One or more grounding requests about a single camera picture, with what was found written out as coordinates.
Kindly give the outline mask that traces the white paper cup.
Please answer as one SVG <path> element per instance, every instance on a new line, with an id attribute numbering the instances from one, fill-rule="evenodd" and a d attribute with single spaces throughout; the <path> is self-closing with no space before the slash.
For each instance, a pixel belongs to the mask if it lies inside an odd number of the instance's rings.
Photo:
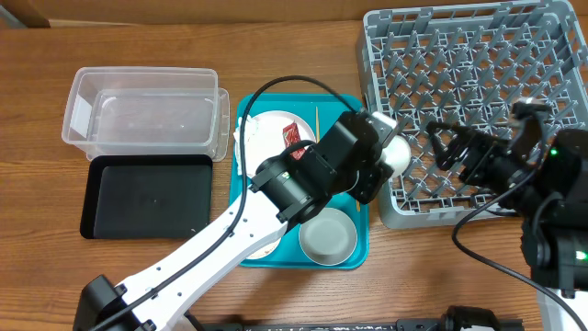
<path id="1" fill-rule="evenodd" d="M 411 147 L 401 136 L 395 136 L 382 150 L 381 160 L 393 170 L 391 178 L 401 175 L 411 163 Z"/>

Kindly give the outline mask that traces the red snack wrapper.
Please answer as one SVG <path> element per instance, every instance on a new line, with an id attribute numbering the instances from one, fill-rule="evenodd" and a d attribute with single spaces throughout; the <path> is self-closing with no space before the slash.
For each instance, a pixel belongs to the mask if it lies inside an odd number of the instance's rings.
<path id="1" fill-rule="evenodd" d="M 283 140 L 284 144 L 286 145 L 286 149 L 281 155 L 285 155 L 286 151 L 290 151 L 290 156 L 296 160 L 300 160 L 301 157 L 306 152 L 306 147 L 302 146 L 300 149 L 294 151 L 291 149 L 292 145 L 299 145 L 301 142 L 299 127 L 296 122 L 292 122 L 291 124 L 287 125 L 283 131 Z"/>

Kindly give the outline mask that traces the pink bowl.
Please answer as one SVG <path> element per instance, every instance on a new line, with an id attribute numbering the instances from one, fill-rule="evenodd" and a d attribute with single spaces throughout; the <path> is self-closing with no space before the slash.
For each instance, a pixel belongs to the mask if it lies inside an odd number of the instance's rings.
<path id="1" fill-rule="evenodd" d="M 267 257 L 269 256 L 271 253 L 273 253 L 276 248 L 279 246 L 281 239 L 278 238 L 276 241 L 263 246 L 262 248 L 258 249 L 257 251 L 253 252 L 253 254 L 251 254 L 248 259 L 260 259 L 263 257 Z"/>

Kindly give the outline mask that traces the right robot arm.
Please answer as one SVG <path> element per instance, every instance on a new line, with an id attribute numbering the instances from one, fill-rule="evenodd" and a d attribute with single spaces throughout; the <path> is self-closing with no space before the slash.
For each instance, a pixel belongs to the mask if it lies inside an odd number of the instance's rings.
<path id="1" fill-rule="evenodd" d="M 465 216 L 451 235 L 466 255 L 533 287 L 543 301 L 547 330 L 587 327 L 587 133 L 561 131 L 551 146 L 540 120 L 524 120 L 507 141 L 458 125 L 431 122 L 427 132 L 442 170 L 459 164 L 460 180 L 494 193 L 494 203 L 523 219 L 521 250 L 530 274 L 501 265 L 465 247 L 458 231 L 484 204 Z"/>

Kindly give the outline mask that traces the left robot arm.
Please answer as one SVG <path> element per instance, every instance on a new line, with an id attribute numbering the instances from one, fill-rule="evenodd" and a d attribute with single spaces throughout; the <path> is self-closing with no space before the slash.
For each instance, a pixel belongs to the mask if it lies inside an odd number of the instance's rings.
<path id="1" fill-rule="evenodd" d="M 339 193 L 371 202 L 393 167 L 383 155 L 398 124 L 380 113 L 342 113 L 317 143 L 265 160 L 215 221 L 169 256 L 112 285 L 99 276 L 82 290 L 76 330 L 171 330 L 244 259 L 316 216 Z"/>

